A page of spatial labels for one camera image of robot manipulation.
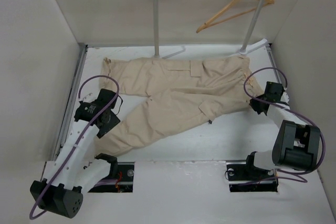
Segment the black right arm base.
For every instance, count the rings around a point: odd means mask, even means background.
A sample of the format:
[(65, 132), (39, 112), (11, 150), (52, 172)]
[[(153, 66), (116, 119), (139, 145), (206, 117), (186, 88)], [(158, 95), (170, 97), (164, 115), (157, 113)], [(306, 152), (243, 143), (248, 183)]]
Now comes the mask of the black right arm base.
[(276, 193), (278, 179), (273, 170), (248, 166), (245, 162), (226, 163), (225, 177), (231, 193)]

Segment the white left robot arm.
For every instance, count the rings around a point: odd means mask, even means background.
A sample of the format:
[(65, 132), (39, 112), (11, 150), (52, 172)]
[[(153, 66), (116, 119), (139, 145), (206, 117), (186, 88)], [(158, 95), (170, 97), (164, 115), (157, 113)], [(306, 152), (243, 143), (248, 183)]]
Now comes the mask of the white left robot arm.
[(83, 162), (93, 140), (102, 138), (120, 122), (112, 112), (117, 98), (117, 93), (101, 89), (95, 100), (80, 102), (70, 134), (53, 167), (41, 181), (33, 181), (30, 187), (34, 208), (73, 218), (86, 193), (103, 179), (109, 182), (116, 179), (116, 157), (101, 153), (89, 164)]

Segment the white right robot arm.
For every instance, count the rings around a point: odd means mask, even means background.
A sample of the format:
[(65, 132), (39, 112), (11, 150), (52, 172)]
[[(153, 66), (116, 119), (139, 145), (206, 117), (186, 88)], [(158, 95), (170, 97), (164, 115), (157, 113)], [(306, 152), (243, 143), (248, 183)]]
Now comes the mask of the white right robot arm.
[(271, 150), (253, 152), (244, 166), (244, 175), (257, 179), (264, 170), (278, 168), (311, 172), (317, 165), (320, 129), (289, 112), (285, 90), (280, 83), (267, 82), (264, 94), (250, 100), (251, 108), (271, 119), (279, 132)]

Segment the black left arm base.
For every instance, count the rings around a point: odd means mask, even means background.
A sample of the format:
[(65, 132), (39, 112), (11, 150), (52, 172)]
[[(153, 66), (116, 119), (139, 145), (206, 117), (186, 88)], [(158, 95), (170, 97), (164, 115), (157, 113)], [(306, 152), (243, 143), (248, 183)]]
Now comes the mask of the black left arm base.
[(115, 175), (109, 175), (91, 189), (90, 193), (132, 193), (134, 181), (134, 162), (118, 163)]

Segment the beige cargo trousers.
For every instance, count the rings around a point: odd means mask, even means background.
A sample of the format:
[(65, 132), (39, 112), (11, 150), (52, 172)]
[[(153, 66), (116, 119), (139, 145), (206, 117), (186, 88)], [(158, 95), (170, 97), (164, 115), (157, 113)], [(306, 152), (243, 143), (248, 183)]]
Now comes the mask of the beige cargo trousers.
[(95, 139), (97, 154), (120, 156), (182, 133), (217, 117), (245, 110), (263, 94), (245, 56), (168, 60), (105, 58), (99, 85), (145, 97), (112, 130)]

